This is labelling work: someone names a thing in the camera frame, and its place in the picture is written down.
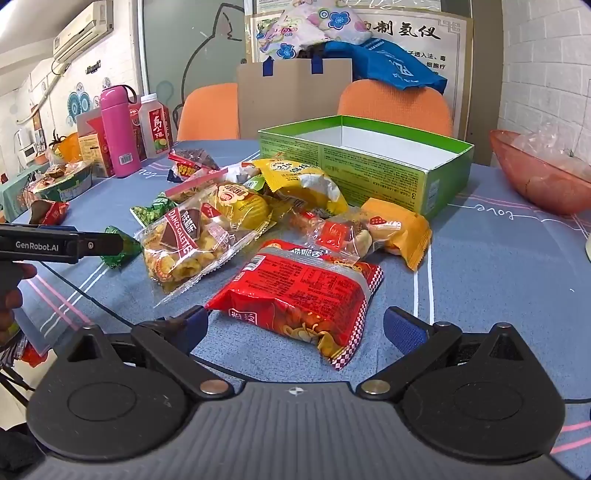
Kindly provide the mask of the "person's left hand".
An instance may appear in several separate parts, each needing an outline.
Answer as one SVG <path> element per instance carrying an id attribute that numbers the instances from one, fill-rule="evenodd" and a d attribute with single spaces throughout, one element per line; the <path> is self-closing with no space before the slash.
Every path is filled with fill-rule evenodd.
<path id="1" fill-rule="evenodd" d="M 22 292 L 18 285 L 22 280 L 36 276 L 35 266 L 21 262 L 1 262 L 1 345 L 6 344 L 13 335 L 14 311 L 23 304 Z"/>

